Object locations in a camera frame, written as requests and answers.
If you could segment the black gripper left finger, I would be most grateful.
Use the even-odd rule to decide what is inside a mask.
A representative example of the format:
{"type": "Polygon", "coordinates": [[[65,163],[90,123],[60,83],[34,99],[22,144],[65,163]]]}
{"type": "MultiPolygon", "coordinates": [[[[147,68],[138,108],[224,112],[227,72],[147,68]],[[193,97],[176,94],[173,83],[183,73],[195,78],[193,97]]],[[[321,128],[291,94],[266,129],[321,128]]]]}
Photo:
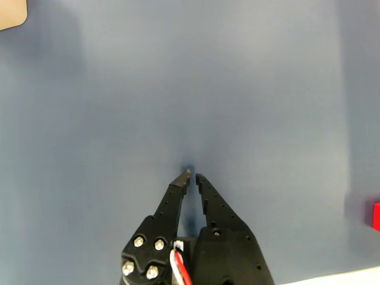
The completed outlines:
{"type": "Polygon", "coordinates": [[[186,169],[169,184],[156,212],[143,220],[122,250],[121,284],[172,284],[169,255],[190,179],[191,170],[186,169]]]}

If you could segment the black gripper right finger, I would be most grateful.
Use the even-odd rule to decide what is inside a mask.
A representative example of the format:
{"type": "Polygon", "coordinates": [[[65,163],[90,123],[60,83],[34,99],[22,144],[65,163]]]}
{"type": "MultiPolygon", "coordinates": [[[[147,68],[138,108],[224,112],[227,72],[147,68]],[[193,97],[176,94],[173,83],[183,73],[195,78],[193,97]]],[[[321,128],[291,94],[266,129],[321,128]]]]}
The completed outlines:
{"type": "Polygon", "coordinates": [[[274,284],[259,244],[247,224],[202,174],[196,174],[207,225],[192,260],[194,284],[274,284]]]}

